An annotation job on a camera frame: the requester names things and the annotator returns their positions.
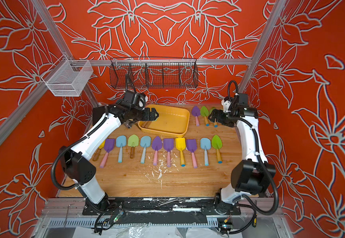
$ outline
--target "brown wooden handle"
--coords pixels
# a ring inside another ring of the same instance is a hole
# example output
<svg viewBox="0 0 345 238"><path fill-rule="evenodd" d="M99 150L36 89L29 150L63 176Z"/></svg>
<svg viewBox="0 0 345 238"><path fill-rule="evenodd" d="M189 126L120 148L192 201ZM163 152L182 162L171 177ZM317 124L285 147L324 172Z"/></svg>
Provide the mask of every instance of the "brown wooden handle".
<svg viewBox="0 0 345 238"><path fill-rule="evenodd" d="M134 159L134 149L135 149L135 147L133 146L130 150L130 158L131 159Z"/></svg>
<svg viewBox="0 0 345 238"><path fill-rule="evenodd" d="M96 152L93 155L92 161L97 161L100 157L101 149L97 149Z"/></svg>

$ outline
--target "white wire mesh basket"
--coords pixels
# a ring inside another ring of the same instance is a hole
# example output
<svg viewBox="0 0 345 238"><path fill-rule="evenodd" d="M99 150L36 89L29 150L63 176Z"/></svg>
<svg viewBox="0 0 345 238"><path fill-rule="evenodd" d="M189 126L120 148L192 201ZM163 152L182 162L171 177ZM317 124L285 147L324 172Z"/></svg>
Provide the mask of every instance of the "white wire mesh basket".
<svg viewBox="0 0 345 238"><path fill-rule="evenodd" d="M80 71L74 71L69 61L63 60L55 74L44 81L48 89L55 96L78 97L86 83L93 74L89 60L86 61Z"/></svg>

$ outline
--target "shovel handle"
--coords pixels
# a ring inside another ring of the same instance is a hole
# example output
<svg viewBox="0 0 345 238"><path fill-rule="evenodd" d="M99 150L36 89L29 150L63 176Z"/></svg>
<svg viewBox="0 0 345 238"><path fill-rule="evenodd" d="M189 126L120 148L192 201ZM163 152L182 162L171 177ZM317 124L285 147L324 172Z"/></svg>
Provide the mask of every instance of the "shovel handle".
<svg viewBox="0 0 345 238"><path fill-rule="evenodd" d="M209 122L208 122L207 117L204 117L204 122L206 123L206 126L209 126Z"/></svg>
<svg viewBox="0 0 345 238"><path fill-rule="evenodd" d="M192 152L191 155L192 155L192 165L194 166L194 169L196 169L198 167L198 164L196 163L194 152Z"/></svg>
<svg viewBox="0 0 345 238"><path fill-rule="evenodd" d="M141 164L145 163L145 157L146 157L146 146L144 147L144 150L142 151Z"/></svg>
<svg viewBox="0 0 345 238"><path fill-rule="evenodd" d="M170 151L167 151L167 167L171 167Z"/></svg>
<svg viewBox="0 0 345 238"><path fill-rule="evenodd" d="M221 160L221 155L219 149L216 149L216 156L218 157L218 163L221 164L223 161Z"/></svg>
<svg viewBox="0 0 345 238"><path fill-rule="evenodd" d="M184 162L184 155L183 155L183 151L180 151L180 165L182 167L186 166L186 163Z"/></svg>
<svg viewBox="0 0 345 238"><path fill-rule="evenodd" d="M103 160L101 161L100 168L103 168L106 164L106 160L108 159L109 152L106 152L103 156Z"/></svg>
<svg viewBox="0 0 345 238"><path fill-rule="evenodd" d="M208 166L209 163L208 163L208 153L207 153L207 150L204 150L204 165L205 166Z"/></svg>
<svg viewBox="0 0 345 238"><path fill-rule="evenodd" d="M97 149L96 154L94 155L92 161L97 161L100 157L101 149Z"/></svg>
<svg viewBox="0 0 345 238"><path fill-rule="evenodd" d="M199 126L199 119L197 116L195 116L195 122L196 122L196 126Z"/></svg>
<svg viewBox="0 0 345 238"><path fill-rule="evenodd" d="M155 165L157 165L157 163L158 163L158 150L156 150L154 152L154 162L153 162L153 165L155 166Z"/></svg>
<svg viewBox="0 0 345 238"><path fill-rule="evenodd" d="M131 150L130 150L130 158L131 158L131 159L134 159L134 150L135 150L135 147L132 146L132 147L131 147Z"/></svg>
<svg viewBox="0 0 345 238"><path fill-rule="evenodd" d="M122 163L122 146L120 147L120 152L118 153L118 162Z"/></svg>

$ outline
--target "wooden tabletop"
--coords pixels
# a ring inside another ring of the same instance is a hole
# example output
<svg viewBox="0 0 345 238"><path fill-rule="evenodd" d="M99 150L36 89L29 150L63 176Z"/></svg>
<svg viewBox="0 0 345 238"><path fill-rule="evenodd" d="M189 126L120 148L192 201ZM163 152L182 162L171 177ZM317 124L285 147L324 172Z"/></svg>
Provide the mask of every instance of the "wooden tabletop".
<svg viewBox="0 0 345 238"><path fill-rule="evenodd" d="M192 106L180 106L191 112ZM242 147L234 128L219 125L214 127L205 126L204 118L199 117L200 126L195 125L195 117L190 115L189 128L185 135L186 139L196 139L198 150L195 152L198 168L192 166L191 153L184 150L186 166L180 166L179 150L174 148L171 153L171 167L166 166L167 152L160 150L158 164L153 165L154 150L150 147L146 150L146 161L140 163L142 150L137 146L135 158L130 159L130 148L123 147L123 162L118 163L119 148L115 147L108 156L106 166L99 165L105 150L102 149L98 161L90 162L97 168L96 178L101 188L109 197L213 197L219 188L226 187L230 183L232 169L241 161ZM151 136L154 139L156 134L145 133L137 126L131 129L120 126L109 138L117 138L125 135L127 138L136 134L140 139L142 136ZM200 139L207 137L212 139L218 135L223 147L220 149L222 164L218 164L216 150L212 147L208 150L209 166L204 166L204 150L200 149ZM67 178L65 186L73 184ZM76 189L61 191L59 197L81 197Z"/></svg>

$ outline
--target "orange wall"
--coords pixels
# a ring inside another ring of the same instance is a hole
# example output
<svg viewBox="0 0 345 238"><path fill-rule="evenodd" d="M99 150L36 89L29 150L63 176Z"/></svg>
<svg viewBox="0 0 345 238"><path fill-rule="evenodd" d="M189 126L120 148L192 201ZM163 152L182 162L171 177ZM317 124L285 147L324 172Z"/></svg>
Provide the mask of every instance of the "orange wall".
<svg viewBox="0 0 345 238"><path fill-rule="evenodd" d="M75 59L90 60L251 57L274 4L272 0L44 2ZM199 67L196 89L143 91L152 102L161 104L220 103L227 94L227 82L240 82L246 68ZM123 90L109 86L108 68L94 70L97 77L89 85L99 102L122 97Z"/></svg>
<svg viewBox="0 0 345 238"><path fill-rule="evenodd" d="M0 125L60 56L31 1L0 1ZM51 163L62 145L82 136L91 110L84 93L63 98L48 91L0 146L0 237L31 235L57 192Z"/></svg>
<svg viewBox="0 0 345 238"><path fill-rule="evenodd" d="M345 1L288 1L246 89L295 237L345 237Z"/></svg>

